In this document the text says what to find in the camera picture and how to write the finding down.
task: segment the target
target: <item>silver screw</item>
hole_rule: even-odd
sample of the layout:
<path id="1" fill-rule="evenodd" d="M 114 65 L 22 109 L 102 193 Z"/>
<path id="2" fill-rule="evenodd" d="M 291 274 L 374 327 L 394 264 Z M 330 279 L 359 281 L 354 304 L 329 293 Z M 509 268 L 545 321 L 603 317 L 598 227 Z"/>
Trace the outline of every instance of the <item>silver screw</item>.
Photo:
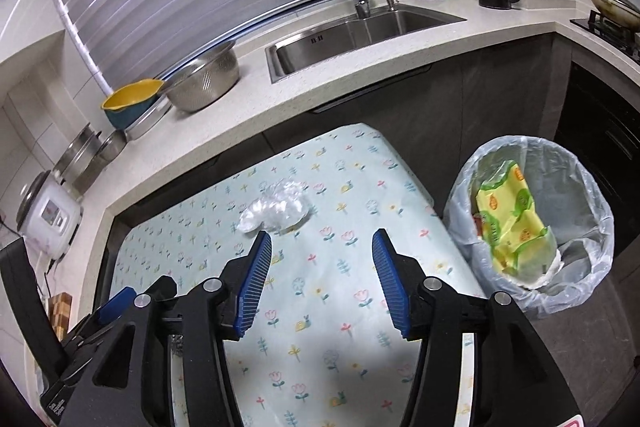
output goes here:
<path id="1" fill-rule="evenodd" d="M 202 287 L 206 292 L 217 292 L 222 288 L 222 281 L 220 279 L 209 279 L 204 282 Z"/>
<path id="2" fill-rule="evenodd" d="M 435 277 L 427 277 L 422 284 L 424 284 L 425 288 L 431 291 L 436 291 L 442 288 L 442 281 Z"/>
<path id="3" fill-rule="evenodd" d="M 133 304 L 135 304 L 138 308 L 144 308 L 147 304 L 149 304 L 149 302 L 151 302 L 151 297 L 146 293 L 142 293 L 135 298 Z"/>
<path id="4" fill-rule="evenodd" d="M 495 298 L 495 301 L 498 304 L 501 304 L 502 306 L 511 304 L 511 296 L 508 293 L 498 292 L 497 294 L 495 294 L 494 298 Z"/>

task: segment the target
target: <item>countertop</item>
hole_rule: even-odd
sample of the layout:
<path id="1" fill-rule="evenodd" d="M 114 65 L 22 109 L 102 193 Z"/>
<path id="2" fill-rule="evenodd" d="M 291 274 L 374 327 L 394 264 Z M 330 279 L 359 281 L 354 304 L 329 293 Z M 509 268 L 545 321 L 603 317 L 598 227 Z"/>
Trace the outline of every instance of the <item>countertop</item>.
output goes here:
<path id="1" fill-rule="evenodd" d="M 66 291 L 73 296 L 70 325 L 91 311 L 114 216 L 205 160 L 348 92 L 444 58 L 549 32 L 557 32 L 599 55 L 640 86 L 640 66 L 569 22 L 586 16 L 575 8 L 500 11 L 480 7 L 478 0 L 400 2 L 457 15 L 466 21 L 380 42 L 271 84 L 264 52 L 267 45 L 303 28 L 349 14 L 353 7 L 348 0 L 337 0 L 302 10 L 239 42 L 236 49 L 241 79 L 220 100 L 191 116 L 172 108 L 145 136 L 129 143 L 85 194 L 84 216 L 76 238 L 53 273 L 52 291 Z M 554 0 L 546 2 L 553 5 Z M 384 0 L 372 0 L 372 4 L 384 4 Z"/>

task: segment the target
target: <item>yellow plastic bowl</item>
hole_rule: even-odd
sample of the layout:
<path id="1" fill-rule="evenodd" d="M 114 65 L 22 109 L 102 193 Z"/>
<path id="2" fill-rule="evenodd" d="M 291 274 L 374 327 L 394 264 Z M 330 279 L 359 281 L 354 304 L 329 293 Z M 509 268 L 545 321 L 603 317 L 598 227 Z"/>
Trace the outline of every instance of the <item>yellow plastic bowl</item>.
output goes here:
<path id="1" fill-rule="evenodd" d="M 124 130 L 154 104 L 162 84 L 162 80 L 146 78 L 121 87 L 102 102 L 101 108 L 116 129 Z"/>

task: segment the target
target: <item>sink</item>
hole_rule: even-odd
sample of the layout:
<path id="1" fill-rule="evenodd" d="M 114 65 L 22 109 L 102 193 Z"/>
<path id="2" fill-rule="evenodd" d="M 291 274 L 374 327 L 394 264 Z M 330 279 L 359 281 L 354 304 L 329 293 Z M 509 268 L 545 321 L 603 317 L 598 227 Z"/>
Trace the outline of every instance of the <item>sink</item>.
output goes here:
<path id="1" fill-rule="evenodd" d="M 371 16 L 364 20 L 353 15 L 327 22 L 266 49 L 271 82 L 276 83 L 295 71 L 376 42 L 464 20 L 434 10 L 397 4 L 393 11 L 387 7 L 374 8 Z"/>

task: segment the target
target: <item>white rice cooker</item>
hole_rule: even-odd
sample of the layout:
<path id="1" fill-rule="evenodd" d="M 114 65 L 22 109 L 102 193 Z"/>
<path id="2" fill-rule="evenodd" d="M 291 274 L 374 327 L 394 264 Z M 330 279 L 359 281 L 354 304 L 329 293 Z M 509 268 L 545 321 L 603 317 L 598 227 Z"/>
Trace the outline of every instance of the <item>white rice cooker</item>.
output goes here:
<path id="1" fill-rule="evenodd" d="M 58 184 L 51 171 L 38 174 L 20 195 L 18 232 L 52 259 L 59 259 L 68 251 L 80 225 L 82 206 Z"/>

